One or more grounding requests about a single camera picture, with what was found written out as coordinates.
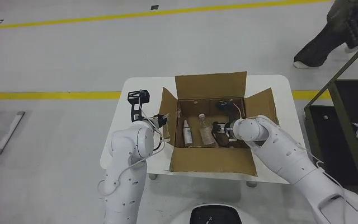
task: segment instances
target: black pants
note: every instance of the black pants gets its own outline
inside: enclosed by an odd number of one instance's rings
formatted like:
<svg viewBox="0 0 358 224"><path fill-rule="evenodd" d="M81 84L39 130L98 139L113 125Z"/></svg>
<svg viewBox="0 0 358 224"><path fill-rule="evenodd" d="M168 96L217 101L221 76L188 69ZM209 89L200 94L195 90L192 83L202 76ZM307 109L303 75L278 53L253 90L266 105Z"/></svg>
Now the black pants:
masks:
<svg viewBox="0 0 358 224"><path fill-rule="evenodd" d="M352 8L346 21L336 31L333 25L327 23L323 30L309 42L295 57L294 62L300 61L306 66L319 67L326 61L330 52L343 43L349 48L358 46L358 7Z"/></svg>
<svg viewBox="0 0 358 224"><path fill-rule="evenodd" d="M346 42L347 32L336 32L332 25L326 24L323 30L311 40L295 57L306 66L319 67L326 61L330 52Z"/></svg>

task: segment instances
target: table leg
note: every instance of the table leg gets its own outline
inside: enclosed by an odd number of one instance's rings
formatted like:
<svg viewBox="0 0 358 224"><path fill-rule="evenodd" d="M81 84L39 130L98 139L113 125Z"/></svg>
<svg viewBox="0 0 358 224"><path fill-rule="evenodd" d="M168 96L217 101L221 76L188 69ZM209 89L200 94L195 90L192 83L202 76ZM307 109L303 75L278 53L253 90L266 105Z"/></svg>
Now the table leg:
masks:
<svg viewBox="0 0 358 224"><path fill-rule="evenodd" d="M155 180L157 178L158 174L148 174L148 177L151 179L151 180Z"/></svg>
<svg viewBox="0 0 358 224"><path fill-rule="evenodd" d="M257 182L256 181L247 181L246 182L246 185L249 187L249 188L255 188L257 186Z"/></svg>

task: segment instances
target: white bottle cap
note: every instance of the white bottle cap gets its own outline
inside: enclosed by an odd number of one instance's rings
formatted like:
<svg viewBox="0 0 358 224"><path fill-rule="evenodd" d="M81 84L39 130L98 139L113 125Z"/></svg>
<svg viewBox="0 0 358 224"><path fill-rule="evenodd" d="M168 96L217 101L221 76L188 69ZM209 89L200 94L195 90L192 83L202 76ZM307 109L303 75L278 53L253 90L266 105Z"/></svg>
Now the white bottle cap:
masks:
<svg viewBox="0 0 358 224"><path fill-rule="evenodd" d="M184 120L184 128L188 128L188 127L189 127L188 122Z"/></svg>

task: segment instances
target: yellow floor line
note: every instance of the yellow floor line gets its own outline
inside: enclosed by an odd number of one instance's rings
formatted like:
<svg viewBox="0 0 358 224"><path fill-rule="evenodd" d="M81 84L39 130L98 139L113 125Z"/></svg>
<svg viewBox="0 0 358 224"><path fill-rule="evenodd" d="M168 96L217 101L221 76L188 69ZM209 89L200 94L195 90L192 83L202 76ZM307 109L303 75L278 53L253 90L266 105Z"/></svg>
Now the yellow floor line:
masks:
<svg viewBox="0 0 358 224"><path fill-rule="evenodd" d="M117 100L121 92L0 92L0 100Z"/></svg>
<svg viewBox="0 0 358 224"><path fill-rule="evenodd" d="M318 90L294 90L295 100L311 100ZM117 100L121 92L0 92L0 100ZM328 100L331 96L326 91L319 98Z"/></svg>
<svg viewBox="0 0 358 224"><path fill-rule="evenodd" d="M318 90L293 90L292 96L294 100L311 100L317 93ZM326 90L318 99L329 100L331 96Z"/></svg>
<svg viewBox="0 0 358 224"><path fill-rule="evenodd" d="M204 6L204 7L194 7L194 8L182 8L182 9L176 9L176 10L158 10L158 11L138 12L138 13L129 13L129 14L121 14L121 15L95 16L95 17L87 17L87 18L66 18L66 19L62 19L62 20L27 22L27 23L22 23L22 24L3 24L3 25L0 25L0 29L29 27L29 26L45 26L45 25L55 25L55 24L68 24L68 23L75 23L75 22L118 20L121 18L162 16L162 15L190 13L190 12L207 12L207 11L221 11L221 10L237 10L237 9L243 9L243 8L288 6L288 5L292 5L292 4L307 4L307 3L318 3L318 2L328 2L328 1L330 1L330 0L287 0L287 1L273 1L273 2L230 4L230 5L224 5L224 6Z"/></svg>

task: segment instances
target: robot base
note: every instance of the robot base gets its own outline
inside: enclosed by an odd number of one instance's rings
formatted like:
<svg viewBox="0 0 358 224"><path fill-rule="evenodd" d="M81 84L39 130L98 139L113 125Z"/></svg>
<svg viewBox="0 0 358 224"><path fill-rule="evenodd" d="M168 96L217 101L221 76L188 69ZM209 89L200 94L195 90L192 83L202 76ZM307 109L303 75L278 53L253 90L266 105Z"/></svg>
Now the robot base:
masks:
<svg viewBox="0 0 358 224"><path fill-rule="evenodd" d="M226 204L199 204L178 214L170 224L259 224L248 213Z"/></svg>

